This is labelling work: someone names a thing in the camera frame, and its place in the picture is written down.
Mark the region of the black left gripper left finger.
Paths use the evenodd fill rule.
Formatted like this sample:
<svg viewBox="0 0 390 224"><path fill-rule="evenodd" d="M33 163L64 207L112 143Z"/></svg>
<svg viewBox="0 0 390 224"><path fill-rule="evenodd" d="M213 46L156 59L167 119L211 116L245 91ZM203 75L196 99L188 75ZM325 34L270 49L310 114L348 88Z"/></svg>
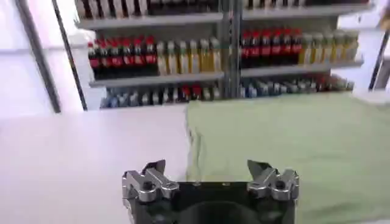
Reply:
<svg viewBox="0 0 390 224"><path fill-rule="evenodd" d="M122 198L137 198L142 203L155 201L158 197L172 199L180 190L178 182L164 175L166 160L147 163L141 172L127 170L122 175Z"/></svg>

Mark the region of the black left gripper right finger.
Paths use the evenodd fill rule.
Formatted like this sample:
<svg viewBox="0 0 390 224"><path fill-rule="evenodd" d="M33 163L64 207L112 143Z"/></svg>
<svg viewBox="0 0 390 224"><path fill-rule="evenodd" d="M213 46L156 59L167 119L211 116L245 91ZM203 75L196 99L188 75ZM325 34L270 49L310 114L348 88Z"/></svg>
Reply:
<svg viewBox="0 0 390 224"><path fill-rule="evenodd" d="M298 199L300 178L295 170L285 169L280 173L269 163L253 160L248 160L247 166L253 178L247 183L247 191L255 198L271 197L278 201Z"/></svg>

